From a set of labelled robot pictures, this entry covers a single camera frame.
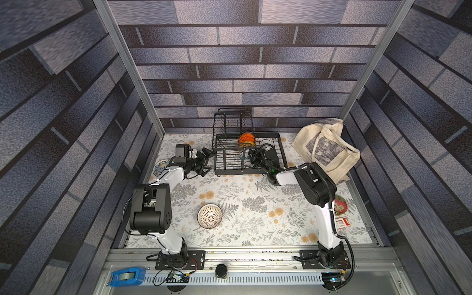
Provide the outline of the orange plastic bowl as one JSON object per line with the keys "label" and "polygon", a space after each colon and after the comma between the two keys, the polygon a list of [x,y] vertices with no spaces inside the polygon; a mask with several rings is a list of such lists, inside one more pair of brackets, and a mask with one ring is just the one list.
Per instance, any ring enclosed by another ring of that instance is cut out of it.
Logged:
{"label": "orange plastic bowl", "polygon": [[238,139],[238,144],[246,143],[247,147],[254,147],[256,146],[256,138],[252,133],[244,133]]}

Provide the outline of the black wire dish rack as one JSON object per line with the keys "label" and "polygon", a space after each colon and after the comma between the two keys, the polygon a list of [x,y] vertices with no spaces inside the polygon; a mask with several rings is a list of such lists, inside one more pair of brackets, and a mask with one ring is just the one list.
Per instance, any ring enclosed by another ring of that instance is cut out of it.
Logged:
{"label": "black wire dish rack", "polygon": [[223,175],[276,173],[288,167],[281,136],[259,132],[246,108],[220,108],[213,118],[214,172]]}

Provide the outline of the white lattice pattern bowl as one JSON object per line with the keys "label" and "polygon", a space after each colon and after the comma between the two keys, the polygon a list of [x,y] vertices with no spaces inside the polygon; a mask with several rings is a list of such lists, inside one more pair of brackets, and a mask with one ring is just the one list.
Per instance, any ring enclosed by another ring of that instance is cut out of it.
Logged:
{"label": "white lattice pattern bowl", "polygon": [[197,221],[200,227],[213,229],[222,221],[222,210],[216,204],[206,204],[199,210]]}

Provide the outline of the blue floral ceramic bowl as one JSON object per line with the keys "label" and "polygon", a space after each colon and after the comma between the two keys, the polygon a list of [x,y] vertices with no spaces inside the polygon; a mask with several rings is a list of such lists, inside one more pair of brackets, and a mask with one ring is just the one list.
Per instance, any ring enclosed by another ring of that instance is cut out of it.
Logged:
{"label": "blue floral ceramic bowl", "polygon": [[241,163],[251,163],[251,148],[243,148],[239,151]]}

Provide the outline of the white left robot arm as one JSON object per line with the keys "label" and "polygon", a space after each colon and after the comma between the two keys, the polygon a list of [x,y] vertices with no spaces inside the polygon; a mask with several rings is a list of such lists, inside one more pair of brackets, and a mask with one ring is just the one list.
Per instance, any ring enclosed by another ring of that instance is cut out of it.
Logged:
{"label": "white left robot arm", "polygon": [[160,176],[153,183],[144,185],[131,198],[130,229],[141,236],[153,238],[167,258],[178,258],[184,262],[188,259],[184,238],[171,227],[171,192],[192,172],[197,176],[206,176],[211,170],[208,161],[215,154],[215,151],[205,147],[198,151],[188,144],[176,145],[175,156]]}

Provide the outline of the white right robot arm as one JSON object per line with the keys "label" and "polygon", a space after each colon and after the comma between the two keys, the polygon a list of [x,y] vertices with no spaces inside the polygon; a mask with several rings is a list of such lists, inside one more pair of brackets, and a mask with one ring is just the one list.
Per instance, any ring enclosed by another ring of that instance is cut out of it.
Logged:
{"label": "white right robot arm", "polygon": [[325,269],[350,268],[354,256],[348,258],[344,246],[351,250],[349,240],[338,234],[334,217],[334,200],[337,187],[327,173],[315,162],[284,168],[279,166],[275,148],[263,144],[249,151],[250,162],[265,173],[274,186],[297,184],[308,203],[315,206],[318,224],[318,253],[303,258],[295,256],[301,263],[318,263]]}

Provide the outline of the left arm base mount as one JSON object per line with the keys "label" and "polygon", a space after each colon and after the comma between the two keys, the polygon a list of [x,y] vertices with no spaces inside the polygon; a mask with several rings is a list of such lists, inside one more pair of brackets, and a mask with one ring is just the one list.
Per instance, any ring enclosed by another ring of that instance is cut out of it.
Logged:
{"label": "left arm base mount", "polygon": [[204,250],[191,250],[187,254],[161,254],[159,253],[156,270],[170,269],[172,266],[183,270],[203,270],[205,267]]}

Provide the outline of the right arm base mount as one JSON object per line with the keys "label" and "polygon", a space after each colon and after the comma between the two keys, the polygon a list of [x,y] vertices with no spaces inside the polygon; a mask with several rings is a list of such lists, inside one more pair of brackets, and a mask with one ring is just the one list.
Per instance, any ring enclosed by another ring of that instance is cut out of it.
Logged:
{"label": "right arm base mount", "polygon": [[303,269],[347,270],[352,268],[350,259],[344,250],[301,250],[300,256],[293,258],[302,264]]}

